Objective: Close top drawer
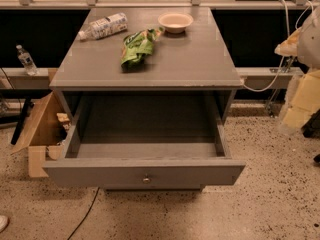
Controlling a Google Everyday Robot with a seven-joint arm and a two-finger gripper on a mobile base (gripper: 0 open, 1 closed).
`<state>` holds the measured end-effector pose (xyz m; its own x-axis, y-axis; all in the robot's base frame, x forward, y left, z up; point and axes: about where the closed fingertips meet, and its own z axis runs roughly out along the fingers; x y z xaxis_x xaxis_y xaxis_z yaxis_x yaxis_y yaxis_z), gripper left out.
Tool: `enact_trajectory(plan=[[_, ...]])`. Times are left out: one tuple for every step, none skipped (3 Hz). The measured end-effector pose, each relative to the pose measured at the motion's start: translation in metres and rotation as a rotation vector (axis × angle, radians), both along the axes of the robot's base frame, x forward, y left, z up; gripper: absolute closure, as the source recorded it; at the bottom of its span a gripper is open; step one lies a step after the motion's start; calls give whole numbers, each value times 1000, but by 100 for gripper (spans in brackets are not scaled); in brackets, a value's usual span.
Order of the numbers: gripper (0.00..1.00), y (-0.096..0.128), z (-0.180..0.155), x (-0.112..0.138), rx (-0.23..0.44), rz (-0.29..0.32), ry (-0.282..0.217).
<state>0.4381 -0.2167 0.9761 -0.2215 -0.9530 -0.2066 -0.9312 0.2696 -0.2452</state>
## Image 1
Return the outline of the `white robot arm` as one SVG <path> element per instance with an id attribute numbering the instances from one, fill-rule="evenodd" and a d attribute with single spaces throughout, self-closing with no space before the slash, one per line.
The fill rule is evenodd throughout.
<path id="1" fill-rule="evenodd" d="M 302 129 L 320 110 L 320 6 L 286 40 L 275 53 L 293 56 L 308 67 L 303 76 L 294 76 L 287 87 L 285 105 L 279 118 L 279 130 L 285 134 Z"/>

